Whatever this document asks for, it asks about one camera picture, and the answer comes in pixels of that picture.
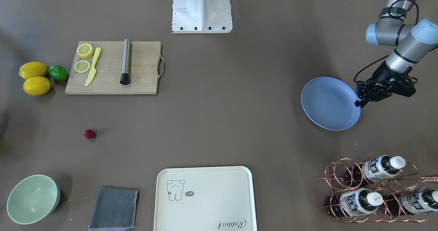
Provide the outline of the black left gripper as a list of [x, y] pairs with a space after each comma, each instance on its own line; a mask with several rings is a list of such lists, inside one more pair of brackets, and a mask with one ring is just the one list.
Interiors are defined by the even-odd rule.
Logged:
[[399, 73], [387, 66], [386, 62], [373, 73], [366, 81], [357, 81], [357, 101], [355, 106], [364, 108], [368, 102], [379, 102], [393, 94], [411, 97], [416, 93], [414, 84], [417, 78], [411, 78], [409, 73], [412, 67], [407, 66], [404, 72]]

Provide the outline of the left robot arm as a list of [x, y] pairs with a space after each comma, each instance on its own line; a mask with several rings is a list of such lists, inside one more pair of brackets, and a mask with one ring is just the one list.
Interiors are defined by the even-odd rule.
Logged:
[[410, 97], [416, 93], [416, 78], [409, 76], [413, 67], [428, 52], [437, 48], [437, 21], [430, 18], [415, 20], [407, 25], [404, 20], [412, 7], [419, 10], [416, 0], [387, 0], [377, 23], [366, 30], [367, 43], [394, 47], [380, 59], [380, 66], [366, 81], [356, 81], [358, 99], [355, 106], [363, 108], [393, 94]]

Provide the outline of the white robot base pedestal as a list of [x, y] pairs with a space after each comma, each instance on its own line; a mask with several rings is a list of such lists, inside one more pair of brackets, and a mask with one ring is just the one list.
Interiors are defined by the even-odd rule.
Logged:
[[172, 33], [219, 34], [233, 30], [231, 0], [172, 1]]

